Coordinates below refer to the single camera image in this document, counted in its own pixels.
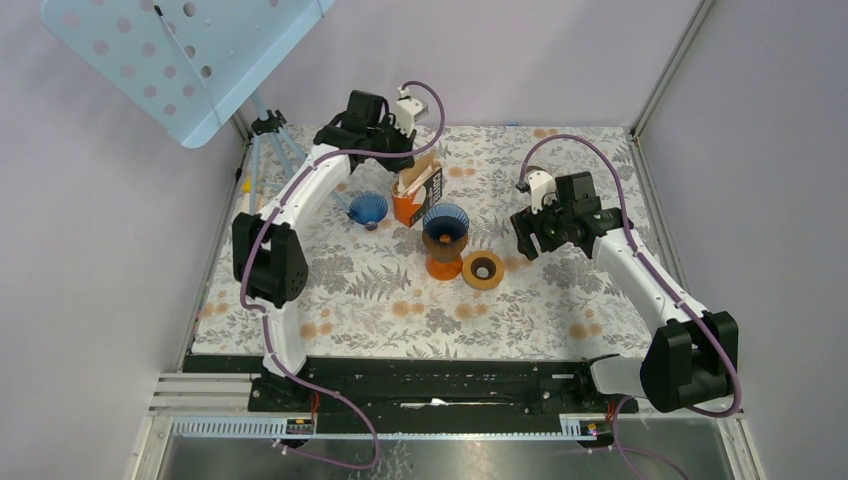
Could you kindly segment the orange coffee filter box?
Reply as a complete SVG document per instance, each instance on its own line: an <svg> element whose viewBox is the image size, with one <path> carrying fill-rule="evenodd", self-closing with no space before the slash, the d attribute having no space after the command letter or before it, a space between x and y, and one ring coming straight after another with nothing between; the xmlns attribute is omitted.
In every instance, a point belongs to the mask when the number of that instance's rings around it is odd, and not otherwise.
<svg viewBox="0 0 848 480"><path fill-rule="evenodd" d="M411 168L402 170L392 186L394 217L412 228L442 198L444 170L435 152L415 159Z"/></svg>

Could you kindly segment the blue glass dripper cone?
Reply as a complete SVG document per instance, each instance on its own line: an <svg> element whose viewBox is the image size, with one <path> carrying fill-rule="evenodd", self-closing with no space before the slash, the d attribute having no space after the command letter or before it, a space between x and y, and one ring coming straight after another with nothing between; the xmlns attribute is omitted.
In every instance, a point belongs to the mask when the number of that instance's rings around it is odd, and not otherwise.
<svg viewBox="0 0 848 480"><path fill-rule="evenodd" d="M422 217L423 232L434 241L444 235L458 240L468 233L469 224L467 213L452 203L436 204Z"/></svg>

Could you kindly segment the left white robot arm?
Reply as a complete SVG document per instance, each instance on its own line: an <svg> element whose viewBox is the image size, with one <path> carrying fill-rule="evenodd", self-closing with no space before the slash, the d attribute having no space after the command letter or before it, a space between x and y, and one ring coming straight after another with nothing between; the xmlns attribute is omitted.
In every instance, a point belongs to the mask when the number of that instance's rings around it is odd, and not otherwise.
<svg viewBox="0 0 848 480"><path fill-rule="evenodd" d="M306 229L336 187L367 160L399 173L421 150L414 146L418 121L428 112L408 84L398 97L351 92L345 109L321 127L305 161L269 203L240 213L231 227L232 266L241 306L260 318L262 364L279 376L272 398L288 411L309 401L310 385L296 375L307 354L299 337L296 302L309 277L303 249Z"/></svg>

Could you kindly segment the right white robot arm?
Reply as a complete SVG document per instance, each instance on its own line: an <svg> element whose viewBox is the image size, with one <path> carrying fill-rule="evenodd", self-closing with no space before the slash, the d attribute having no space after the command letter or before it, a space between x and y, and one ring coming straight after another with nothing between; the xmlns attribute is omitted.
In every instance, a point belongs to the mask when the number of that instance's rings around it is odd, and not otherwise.
<svg viewBox="0 0 848 480"><path fill-rule="evenodd" d="M727 312L694 300L650 254L619 208L604 208L588 172L553 177L532 170L530 204L511 217L517 248L529 260L571 244L612 277L652 339L641 357L588 362L573 386L575 402L597 412L613 395L647 399L660 412L693 408L735 393L738 326Z"/></svg>

